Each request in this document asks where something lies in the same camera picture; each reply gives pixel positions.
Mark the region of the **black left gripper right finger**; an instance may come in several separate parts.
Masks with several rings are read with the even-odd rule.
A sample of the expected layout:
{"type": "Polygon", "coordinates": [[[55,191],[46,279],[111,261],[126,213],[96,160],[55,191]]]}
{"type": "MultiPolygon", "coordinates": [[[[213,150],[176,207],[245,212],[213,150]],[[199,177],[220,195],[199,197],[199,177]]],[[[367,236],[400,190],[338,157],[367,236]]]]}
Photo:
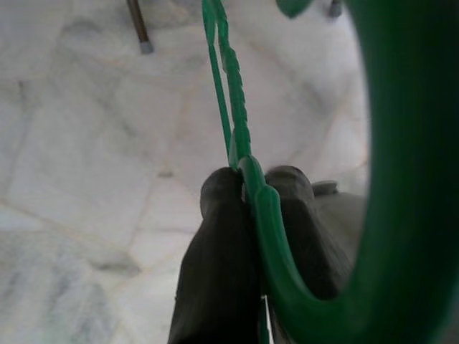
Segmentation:
{"type": "Polygon", "coordinates": [[[346,284],[351,265],[318,217],[313,185],[294,166],[271,168],[265,181],[280,196],[288,244],[305,285],[320,300],[337,297],[346,284]]]}

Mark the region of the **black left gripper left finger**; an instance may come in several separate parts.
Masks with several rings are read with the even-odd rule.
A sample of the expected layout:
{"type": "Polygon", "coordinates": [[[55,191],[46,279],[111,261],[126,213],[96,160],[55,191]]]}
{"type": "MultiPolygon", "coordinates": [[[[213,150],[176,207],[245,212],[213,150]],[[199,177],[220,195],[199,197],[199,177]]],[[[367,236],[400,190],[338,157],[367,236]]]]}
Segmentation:
{"type": "Polygon", "coordinates": [[[260,259],[255,225],[231,168],[209,175],[202,223],[181,262],[169,343],[258,343],[260,259]]]}

